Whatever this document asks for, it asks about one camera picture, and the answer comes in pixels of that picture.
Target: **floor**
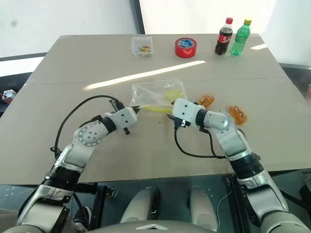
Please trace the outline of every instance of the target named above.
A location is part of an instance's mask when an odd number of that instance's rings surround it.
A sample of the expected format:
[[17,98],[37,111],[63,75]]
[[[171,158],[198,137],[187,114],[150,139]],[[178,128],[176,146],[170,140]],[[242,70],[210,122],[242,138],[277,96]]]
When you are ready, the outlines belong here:
[[[288,67],[284,67],[283,69],[300,92],[305,95],[307,84],[311,83],[311,70],[293,69]],[[273,179],[280,189],[300,199],[299,189],[305,184],[302,171],[279,175],[273,177]],[[214,209],[216,209],[220,198],[227,193],[225,178],[222,175],[109,182],[101,183],[101,185],[107,185],[118,190],[116,198],[107,198],[105,201],[102,226],[118,223],[126,206],[134,195],[139,190],[148,186],[158,187],[161,191],[159,219],[186,222],[189,222],[190,220],[190,212],[187,208],[187,191],[193,185],[199,185],[205,189],[211,199]],[[0,185],[0,208],[18,210],[31,191],[32,189],[24,187]],[[78,196],[83,205],[93,206],[93,195],[78,194]],[[290,201],[288,201],[288,205],[291,213],[299,217],[309,228],[311,228],[310,217],[307,211]],[[67,206],[71,209],[70,215],[73,217],[72,215],[74,215],[78,209],[75,201],[71,201]],[[227,198],[224,199],[220,205],[219,216],[223,232],[234,232]],[[260,229],[251,223],[250,227],[251,232],[260,232]]]

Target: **green soda bottle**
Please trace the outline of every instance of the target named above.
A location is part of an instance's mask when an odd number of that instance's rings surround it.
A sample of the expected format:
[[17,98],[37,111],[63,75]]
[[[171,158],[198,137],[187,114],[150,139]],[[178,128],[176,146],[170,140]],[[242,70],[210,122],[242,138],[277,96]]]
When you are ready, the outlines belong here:
[[252,20],[246,18],[244,21],[244,25],[238,29],[238,32],[234,39],[234,44],[231,48],[231,54],[233,55],[241,55],[244,51],[244,46],[247,42],[247,39],[251,33],[249,25],[251,24]]

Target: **white wall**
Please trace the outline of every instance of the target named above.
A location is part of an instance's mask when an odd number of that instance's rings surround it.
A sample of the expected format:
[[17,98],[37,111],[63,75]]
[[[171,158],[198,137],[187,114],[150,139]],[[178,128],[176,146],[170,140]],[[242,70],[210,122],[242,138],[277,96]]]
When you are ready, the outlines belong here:
[[234,32],[246,17],[280,63],[311,66],[311,0],[140,0],[146,33]]
[[0,0],[0,57],[47,52],[61,35],[136,33],[129,0]]

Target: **cola bottle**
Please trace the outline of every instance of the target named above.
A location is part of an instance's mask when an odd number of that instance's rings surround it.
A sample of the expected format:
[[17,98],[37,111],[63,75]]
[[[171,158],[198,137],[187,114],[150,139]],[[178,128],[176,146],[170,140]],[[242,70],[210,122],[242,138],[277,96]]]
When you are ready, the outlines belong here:
[[215,48],[215,53],[218,55],[222,55],[225,54],[225,52],[227,52],[228,45],[230,43],[230,39],[233,33],[231,28],[232,21],[233,21],[232,18],[227,18],[225,20],[225,25],[219,31],[217,45]]

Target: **yellow bottle cap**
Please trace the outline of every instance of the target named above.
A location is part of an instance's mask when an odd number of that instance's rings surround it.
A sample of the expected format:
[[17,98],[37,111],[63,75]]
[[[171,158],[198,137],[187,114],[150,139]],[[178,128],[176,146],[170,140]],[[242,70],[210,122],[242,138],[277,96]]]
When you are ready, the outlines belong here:
[[251,23],[252,23],[252,20],[250,18],[246,18],[244,20],[244,24],[246,24],[246,25],[250,25]]

